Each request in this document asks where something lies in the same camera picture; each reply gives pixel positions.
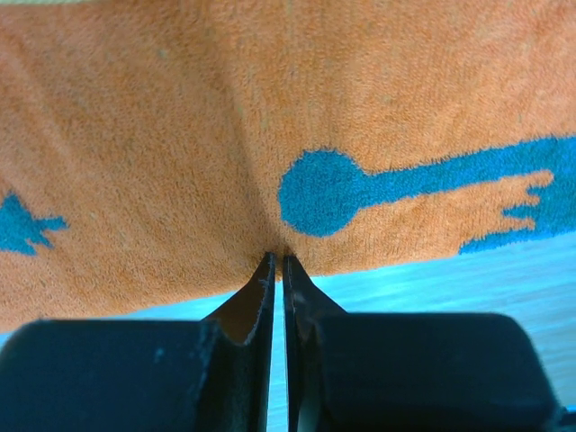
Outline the orange grey patterned towel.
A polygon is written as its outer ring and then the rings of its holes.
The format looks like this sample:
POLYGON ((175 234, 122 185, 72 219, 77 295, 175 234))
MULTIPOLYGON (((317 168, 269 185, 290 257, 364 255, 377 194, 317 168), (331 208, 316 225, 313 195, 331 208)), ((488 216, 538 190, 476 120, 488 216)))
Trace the orange grey patterned towel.
POLYGON ((1 328, 575 228, 572 1, 1 7, 1 328))

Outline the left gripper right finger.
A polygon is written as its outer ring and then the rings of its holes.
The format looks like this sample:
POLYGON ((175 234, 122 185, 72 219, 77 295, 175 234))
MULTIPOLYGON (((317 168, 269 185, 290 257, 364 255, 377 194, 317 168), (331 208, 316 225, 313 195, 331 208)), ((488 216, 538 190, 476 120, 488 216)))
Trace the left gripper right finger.
POLYGON ((283 260, 291 431, 572 431, 520 325, 498 313, 356 313, 283 260))

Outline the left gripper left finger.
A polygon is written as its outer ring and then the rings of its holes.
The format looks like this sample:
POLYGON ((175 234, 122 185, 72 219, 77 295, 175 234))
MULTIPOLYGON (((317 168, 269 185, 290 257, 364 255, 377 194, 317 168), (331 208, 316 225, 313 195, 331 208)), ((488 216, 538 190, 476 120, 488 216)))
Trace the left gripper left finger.
POLYGON ((200 320, 42 319, 1 351, 4 431, 263 431, 275 257, 200 320))

